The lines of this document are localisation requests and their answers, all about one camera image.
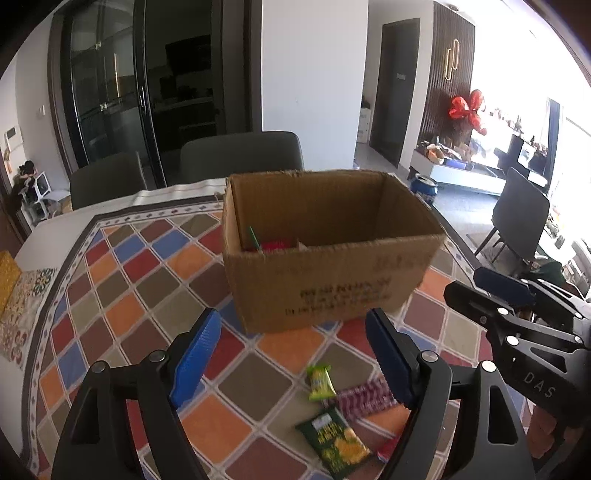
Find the dark gray chair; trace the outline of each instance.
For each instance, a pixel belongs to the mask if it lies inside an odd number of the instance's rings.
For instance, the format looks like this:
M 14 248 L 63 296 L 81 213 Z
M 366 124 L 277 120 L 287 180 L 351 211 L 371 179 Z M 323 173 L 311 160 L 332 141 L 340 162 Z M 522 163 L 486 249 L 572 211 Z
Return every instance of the dark gray chair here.
M 302 170 L 300 140 L 292 132 L 249 132 L 191 140 L 181 149 L 184 183 L 232 173 Z
M 139 155 L 116 153 L 76 170 L 70 178 L 72 209 L 146 190 Z
M 493 262 L 507 246 L 517 257 L 528 265 L 536 259 L 535 251 L 548 218 L 550 202 L 529 180 L 510 168 L 505 187 L 492 211 L 493 229 L 476 249 L 481 252 L 496 231 L 503 243 Z

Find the patterned cloth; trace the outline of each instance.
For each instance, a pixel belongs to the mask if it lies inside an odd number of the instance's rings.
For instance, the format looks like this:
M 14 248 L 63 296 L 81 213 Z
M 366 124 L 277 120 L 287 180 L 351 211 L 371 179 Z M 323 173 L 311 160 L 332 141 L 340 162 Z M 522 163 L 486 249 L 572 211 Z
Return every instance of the patterned cloth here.
M 336 398 L 324 400 L 325 407 L 336 404 L 348 421 L 362 419 L 371 414 L 398 405 L 384 377 L 378 377 L 357 387 L 337 393 Z
M 23 369 L 23 352 L 28 346 L 44 293 L 55 268 L 24 272 L 14 286 L 0 317 L 0 354 Z
M 0 252 L 0 315 L 10 299 L 10 295 L 21 276 L 21 269 L 8 251 Z

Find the metal screw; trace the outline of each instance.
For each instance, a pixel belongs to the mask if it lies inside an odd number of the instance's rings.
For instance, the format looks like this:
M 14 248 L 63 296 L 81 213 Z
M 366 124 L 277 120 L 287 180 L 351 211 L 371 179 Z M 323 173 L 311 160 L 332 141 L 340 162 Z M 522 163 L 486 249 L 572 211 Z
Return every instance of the metal screw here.
M 90 369 L 95 374 L 100 374 L 105 368 L 107 368 L 107 362 L 103 362 L 102 360 L 99 360 L 98 362 L 93 363 L 92 366 L 90 367 Z
M 482 368 L 489 373 L 493 373 L 496 370 L 496 365 L 490 360 L 484 360 L 482 362 Z
M 429 362 L 430 364 L 432 364 L 433 362 L 436 362 L 437 359 L 439 358 L 437 356 L 437 354 L 435 352 L 432 352 L 431 350 L 425 350 L 424 352 L 422 352 L 421 357 L 423 360 L 425 360 L 426 362 Z
M 154 350 L 150 354 L 150 357 L 149 357 L 150 361 L 153 364 L 157 364 L 158 362 L 161 362 L 165 358 L 166 358 L 166 352 L 164 352 L 163 350 Z

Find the open cardboard box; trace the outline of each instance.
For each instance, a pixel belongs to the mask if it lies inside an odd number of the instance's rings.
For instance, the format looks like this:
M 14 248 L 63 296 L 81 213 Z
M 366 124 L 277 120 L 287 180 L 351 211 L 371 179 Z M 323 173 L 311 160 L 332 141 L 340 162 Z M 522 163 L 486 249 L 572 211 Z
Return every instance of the open cardboard box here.
M 259 242 L 307 249 L 246 251 Z M 232 175 L 224 201 L 223 259 L 248 333 L 395 312 L 423 279 L 444 232 L 402 183 L 373 171 Z

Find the door handle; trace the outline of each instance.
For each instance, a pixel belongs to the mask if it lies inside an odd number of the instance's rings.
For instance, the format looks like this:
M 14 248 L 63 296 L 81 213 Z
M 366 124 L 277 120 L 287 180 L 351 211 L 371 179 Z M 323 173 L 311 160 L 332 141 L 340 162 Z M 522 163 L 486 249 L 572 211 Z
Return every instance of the door handle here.
M 144 86 L 143 85 L 140 85 L 139 86 L 139 105 L 140 105 L 140 107 L 141 107 L 144 115 L 146 115 L 147 114 L 147 112 L 146 112 L 146 100 L 145 100 L 145 97 L 144 97 Z

